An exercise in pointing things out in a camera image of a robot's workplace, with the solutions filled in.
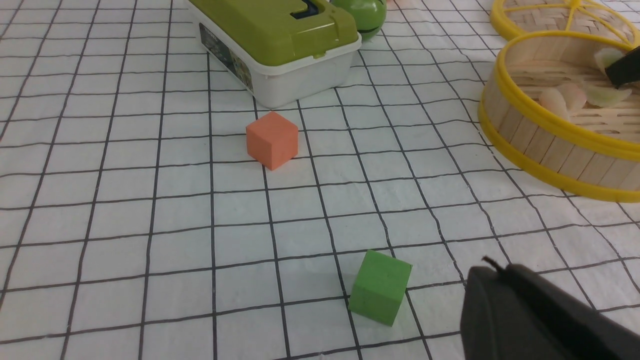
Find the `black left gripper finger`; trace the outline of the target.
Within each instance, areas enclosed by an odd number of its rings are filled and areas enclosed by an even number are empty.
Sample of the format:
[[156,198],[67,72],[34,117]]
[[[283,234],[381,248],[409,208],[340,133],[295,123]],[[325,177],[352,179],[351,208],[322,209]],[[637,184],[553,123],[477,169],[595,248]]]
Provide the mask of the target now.
[[467,360],[637,360],[637,333],[522,264],[467,273],[460,333]]

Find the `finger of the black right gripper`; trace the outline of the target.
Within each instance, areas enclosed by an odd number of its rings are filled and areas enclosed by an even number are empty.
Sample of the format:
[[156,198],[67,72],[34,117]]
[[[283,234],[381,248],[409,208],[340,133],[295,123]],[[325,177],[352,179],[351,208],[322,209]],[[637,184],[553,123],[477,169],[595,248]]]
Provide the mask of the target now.
[[605,75],[615,89],[640,81],[640,46],[628,51],[605,68]]

